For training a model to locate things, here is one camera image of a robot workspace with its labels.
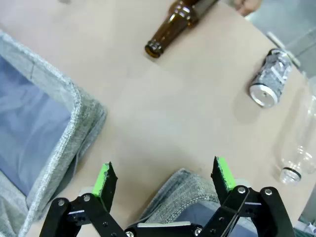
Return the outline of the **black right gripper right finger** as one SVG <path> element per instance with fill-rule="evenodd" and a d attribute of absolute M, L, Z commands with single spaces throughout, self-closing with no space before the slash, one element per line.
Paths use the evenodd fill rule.
<path fill-rule="evenodd" d="M 249 218 L 260 237 L 293 237 L 291 220 L 278 190 L 263 187 L 259 192 L 237 185 L 223 157 L 215 157 L 211 178 L 220 202 L 200 237 L 227 237 L 240 218 Z"/>

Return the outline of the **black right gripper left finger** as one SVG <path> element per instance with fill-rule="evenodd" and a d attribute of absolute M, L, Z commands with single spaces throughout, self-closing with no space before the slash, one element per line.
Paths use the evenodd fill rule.
<path fill-rule="evenodd" d="M 117 176 L 112 163 L 102 166 L 90 193 L 75 200 L 52 201 L 42 226 L 41 237 L 76 237 L 83 225 L 91 224 L 101 237 L 125 237 L 125 231 L 110 215 Z"/>

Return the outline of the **person's hand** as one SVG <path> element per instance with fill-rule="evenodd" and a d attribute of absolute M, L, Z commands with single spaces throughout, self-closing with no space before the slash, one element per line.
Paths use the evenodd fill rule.
<path fill-rule="evenodd" d="M 259 9 L 262 0 L 234 0 L 234 7 L 242 16 L 247 16 Z"/>

